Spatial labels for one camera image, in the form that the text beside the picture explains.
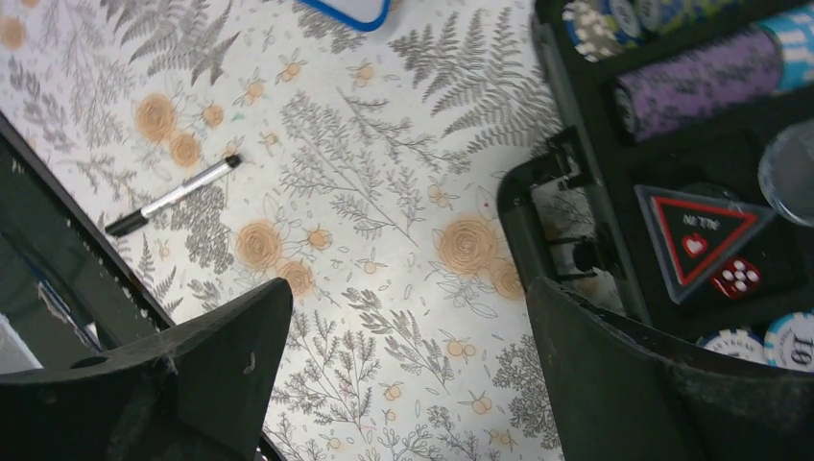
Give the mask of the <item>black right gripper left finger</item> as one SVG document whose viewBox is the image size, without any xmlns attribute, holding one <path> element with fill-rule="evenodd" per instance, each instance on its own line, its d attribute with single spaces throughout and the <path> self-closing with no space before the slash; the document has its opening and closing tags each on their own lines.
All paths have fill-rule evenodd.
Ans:
<svg viewBox="0 0 814 461">
<path fill-rule="evenodd" d="M 251 460 L 293 314 L 273 279 L 63 369 L 1 378 L 5 460 Z"/>
</svg>

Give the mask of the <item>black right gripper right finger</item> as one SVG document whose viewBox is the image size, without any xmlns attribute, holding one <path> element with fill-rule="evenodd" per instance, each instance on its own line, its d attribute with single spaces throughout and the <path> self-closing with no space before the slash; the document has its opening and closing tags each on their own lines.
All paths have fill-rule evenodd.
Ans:
<svg viewBox="0 0 814 461">
<path fill-rule="evenodd" d="M 812 458 L 812 375 L 702 349 L 547 278 L 527 310 L 567 459 Z"/>
</svg>

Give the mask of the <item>silver black marker pen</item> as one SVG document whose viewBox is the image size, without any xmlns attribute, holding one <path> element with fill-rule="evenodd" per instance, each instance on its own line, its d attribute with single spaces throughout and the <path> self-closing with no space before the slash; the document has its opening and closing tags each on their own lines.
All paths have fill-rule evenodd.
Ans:
<svg viewBox="0 0 814 461">
<path fill-rule="evenodd" d="M 118 238 L 143 228 L 165 208 L 179 204 L 193 193 L 225 177 L 242 163 L 243 158 L 239 154 L 233 154 L 221 159 L 218 163 L 206 168 L 151 203 L 107 225 L 105 233 Z"/>
</svg>

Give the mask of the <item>blue framed whiteboard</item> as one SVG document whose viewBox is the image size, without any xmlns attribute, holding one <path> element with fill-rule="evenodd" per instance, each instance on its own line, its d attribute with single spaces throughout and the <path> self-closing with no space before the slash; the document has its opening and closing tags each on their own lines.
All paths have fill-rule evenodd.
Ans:
<svg viewBox="0 0 814 461">
<path fill-rule="evenodd" d="M 301 0 L 308 7 L 359 32 L 372 32 L 385 22 L 390 0 Z"/>
</svg>

